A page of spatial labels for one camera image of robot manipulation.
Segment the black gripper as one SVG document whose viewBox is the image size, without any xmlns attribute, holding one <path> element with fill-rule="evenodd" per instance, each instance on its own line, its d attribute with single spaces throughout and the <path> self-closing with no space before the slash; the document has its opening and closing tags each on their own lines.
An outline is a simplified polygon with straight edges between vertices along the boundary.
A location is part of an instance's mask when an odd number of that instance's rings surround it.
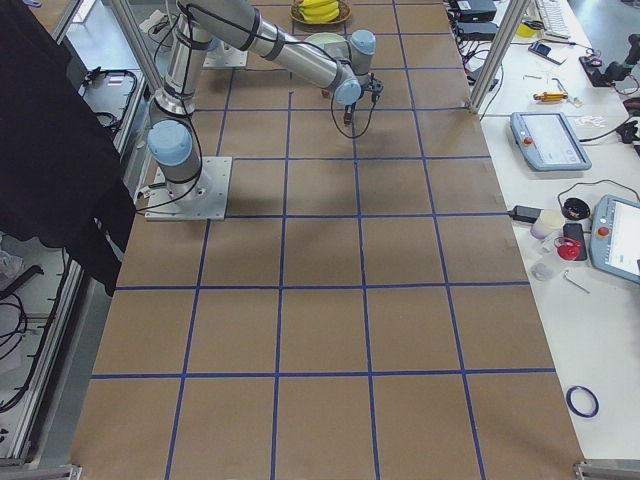
<svg viewBox="0 0 640 480">
<path fill-rule="evenodd" d="M 372 105 L 376 106 L 382 96 L 382 92 L 384 90 L 384 83 L 380 79 L 378 79 L 374 73 L 357 75 L 356 79 L 358 80 L 359 86 L 360 86 L 360 95 L 358 97 L 358 101 L 360 101 L 366 94 L 369 94 Z M 343 111 L 344 125 L 353 124 L 355 109 L 356 109 L 355 103 L 344 106 L 344 111 Z"/>
</svg>

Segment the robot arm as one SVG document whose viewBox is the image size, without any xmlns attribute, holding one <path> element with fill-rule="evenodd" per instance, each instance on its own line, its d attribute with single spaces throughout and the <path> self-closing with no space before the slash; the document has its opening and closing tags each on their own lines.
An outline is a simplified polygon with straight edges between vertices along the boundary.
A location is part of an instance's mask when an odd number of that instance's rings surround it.
<svg viewBox="0 0 640 480">
<path fill-rule="evenodd" d="M 340 35 L 310 25 L 298 39 L 247 1 L 179 1 L 176 9 L 146 140 L 173 141 L 172 152 L 153 160 L 162 174 L 180 175 L 178 190 L 167 194 L 180 205 L 208 195 L 205 156 L 281 159 L 291 108 L 326 112 L 341 136 L 354 139 L 357 105 L 366 100 L 371 116 L 382 95 L 368 30 Z"/>
</svg>

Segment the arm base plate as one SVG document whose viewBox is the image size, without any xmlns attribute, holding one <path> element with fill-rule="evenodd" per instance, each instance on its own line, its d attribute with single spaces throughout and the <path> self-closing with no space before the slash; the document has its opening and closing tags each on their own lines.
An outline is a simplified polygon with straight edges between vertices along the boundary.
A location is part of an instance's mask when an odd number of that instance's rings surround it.
<svg viewBox="0 0 640 480">
<path fill-rule="evenodd" d="M 156 168 L 155 183 L 149 193 L 149 209 L 143 212 L 149 221 L 223 221 L 226 216 L 233 159 L 205 156 L 200 176 L 185 184 L 167 182 L 161 167 Z"/>
<path fill-rule="evenodd" d="M 247 64 L 248 53 L 240 51 L 230 45 L 220 44 L 216 49 L 206 54 L 204 69 L 244 69 Z"/>
</svg>

